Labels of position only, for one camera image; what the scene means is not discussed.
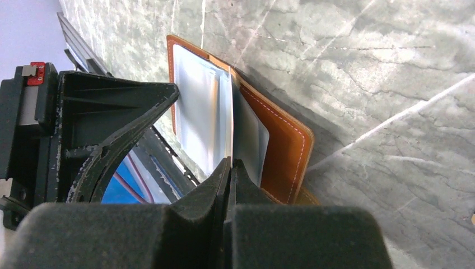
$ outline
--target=brown leather cover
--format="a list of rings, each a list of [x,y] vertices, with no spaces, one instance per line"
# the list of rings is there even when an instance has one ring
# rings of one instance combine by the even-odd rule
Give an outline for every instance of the brown leather cover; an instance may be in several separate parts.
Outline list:
[[[197,46],[175,35],[168,35],[167,52],[170,82],[174,82],[173,45],[179,44],[197,56],[224,70],[229,65]],[[295,203],[302,185],[305,170],[314,144],[312,131],[289,113],[259,93],[243,80],[231,67],[240,90],[257,117],[269,131],[269,144],[262,172],[261,187],[273,200],[284,204]],[[172,106],[173,131],[175,132],[175,108]]]

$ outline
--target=white stitching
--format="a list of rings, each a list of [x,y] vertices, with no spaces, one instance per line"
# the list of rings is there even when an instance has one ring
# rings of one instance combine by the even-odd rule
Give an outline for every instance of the white stitching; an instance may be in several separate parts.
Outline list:
[[[286,121],[285,119],[283,119],[281,116],[277,115],[274,111],[272,111],[268,106],[266,106],[263,102],[259,101],[256,97],[252,96],[249,92],[248,89],[244,88],[244,91],[251,97],[253,98],[254,100],[256,100],[258,103],[260,103],[261,105],[263,105],[267,110],[269,110],[272,114],[276,115],[279,119],[283,120],[285,123],[287,123],[289,126],[291,126],[294,130],[296,130],[301,136],[302,136],[302,140],[303,140],[303,143],[302,143],[302,149],[300,151],[300,157],[299,157],[299,162],[297,163],[297,169],[295,170],[295,175],[294,175],[294,180],[292,181],[292,187],[290,188],[290,193],[288,194],[288,198],[287,198],[287,204],[288,202],[290,201],[290,197],[292,196],[292,191],[294,190],[294,185],[295,185],[295,180],[297,179],[297,173],[299,172],[299,168],[300,168],[300,161],[302,160],[302,155],[304,154],[304,147],[305,147],[305,137],[304,135],[297,129],[295,128],[295,126],[291,125],[290,122]]]

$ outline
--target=notebook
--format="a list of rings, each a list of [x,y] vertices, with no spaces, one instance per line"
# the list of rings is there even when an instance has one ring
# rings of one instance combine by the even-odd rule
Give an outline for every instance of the notebook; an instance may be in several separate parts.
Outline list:
[[[206,175],[224,157],[241,159],[271,199],[295,203],[312,131],[197,46],[168,35],[167,53],[170,82],[180,91],[172,106],[173,130],[185,153]]]

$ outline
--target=leather wallet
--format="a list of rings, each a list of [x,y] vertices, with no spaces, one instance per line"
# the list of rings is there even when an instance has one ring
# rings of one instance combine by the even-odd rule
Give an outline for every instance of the leather wallet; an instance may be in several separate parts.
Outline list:
[[[178,36],[168,35],[166,39],[170,82],[175,82],[175,45],[232,74],[242,96],[269,134],[260,180],[260,187],[266,194],[278,203],[318,205],[318,200],[307,189],[301,190],[314,144],[312,131],[259,93],[229,64]],[[175,106],[172,106],[173,131],[177,134],[175,112]]]

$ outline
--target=white wall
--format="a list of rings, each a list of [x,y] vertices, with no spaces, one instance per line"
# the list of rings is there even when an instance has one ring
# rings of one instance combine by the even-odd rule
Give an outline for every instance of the white wall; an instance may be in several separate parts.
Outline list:
[[[33,61],[51,62],[58,71],[73,64],[64,54],[66,42],[56,12],[58,0],[0,1],[0,80],[13,78],[15,68]],[[9,182],[0,182],[0,195],[10,192]],[[12,232],[0,225],[0,254]]]

